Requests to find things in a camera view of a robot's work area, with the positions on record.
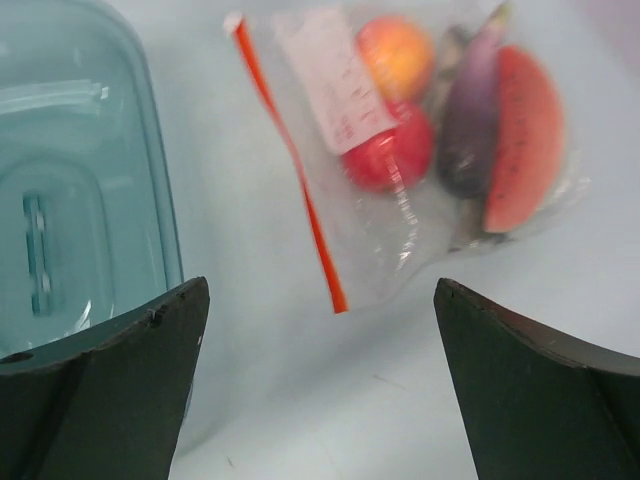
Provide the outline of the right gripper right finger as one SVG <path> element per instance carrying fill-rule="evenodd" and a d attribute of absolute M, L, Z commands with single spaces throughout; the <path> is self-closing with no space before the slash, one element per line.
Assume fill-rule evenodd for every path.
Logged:
<path fill-rule="evenodd" d="M 638 358 L 451 279 L 434 307 L 479 478 L 638 478 Z"/>

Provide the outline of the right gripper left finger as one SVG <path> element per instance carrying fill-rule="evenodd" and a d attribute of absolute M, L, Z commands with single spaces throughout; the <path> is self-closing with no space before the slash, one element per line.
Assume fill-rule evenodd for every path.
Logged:
<path fill-rule="evenodd" d="M 166 479 L 210 304 L 195 277 L 1 360 L 4 479 Z"/>

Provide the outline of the blue transparent plastic tub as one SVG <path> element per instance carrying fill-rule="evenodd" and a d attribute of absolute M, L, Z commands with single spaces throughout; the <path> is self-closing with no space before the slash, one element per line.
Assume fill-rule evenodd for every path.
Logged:
<path fill-rule="evenodd" d="M 147 58 L 103 1 L 1 5 L 1 352 L 183 281 Z"/>

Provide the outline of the toy watermelon slice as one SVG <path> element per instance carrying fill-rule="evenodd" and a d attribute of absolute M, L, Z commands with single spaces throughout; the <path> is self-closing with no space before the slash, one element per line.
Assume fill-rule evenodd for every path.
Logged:
<path fill-rule="evenodd" d="M 536 213 L 561 171 L 565 137 L 564 108 L 546 68 L 519 46 L 502 47 L 497 154 L 483 220 L 487 232 L 510 232 Z"/>

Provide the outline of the purple toy eggplant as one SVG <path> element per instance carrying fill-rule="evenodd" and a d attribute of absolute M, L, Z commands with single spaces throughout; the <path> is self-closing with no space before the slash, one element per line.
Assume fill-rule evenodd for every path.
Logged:
<path fill-rule="evenodd" d="M 465 49 L 444 105 L 436 169 L 459 198 L 482 195 L 496 156 L 499 53 L 510 17 L 504 1 Z"/>

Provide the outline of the red toy apple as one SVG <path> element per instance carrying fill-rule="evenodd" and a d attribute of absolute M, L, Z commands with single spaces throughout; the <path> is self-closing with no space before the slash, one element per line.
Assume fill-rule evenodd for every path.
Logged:
<path fill-rule="evenodd" d="M 381 132 L 342 156 L 346 175 L 358 187 L 375 193 L 409 189 L 427 174 L 434 151 L 429 116 L 412 102 L 387 102 L 398 125 Z"/>

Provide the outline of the clear orange zip top bag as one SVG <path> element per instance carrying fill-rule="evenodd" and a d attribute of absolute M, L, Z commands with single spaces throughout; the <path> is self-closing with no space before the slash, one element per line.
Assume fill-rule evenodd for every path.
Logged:
<path fill-rule="evenodd" d="M 291 155 L 335 313 L 544 230 L 588 185 L 511 1 L 324 1 L 224 27 Z"/>

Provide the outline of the orange toy peach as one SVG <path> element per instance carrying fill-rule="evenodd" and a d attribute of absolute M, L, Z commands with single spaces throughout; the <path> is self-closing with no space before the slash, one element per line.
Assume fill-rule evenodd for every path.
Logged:
<path fill-rule="evenodd" d="M 385 99 L 420 101 L 435 64 L 431 35 L 405 16 L 385 14 L 356 34 L 359 54 Z"/>

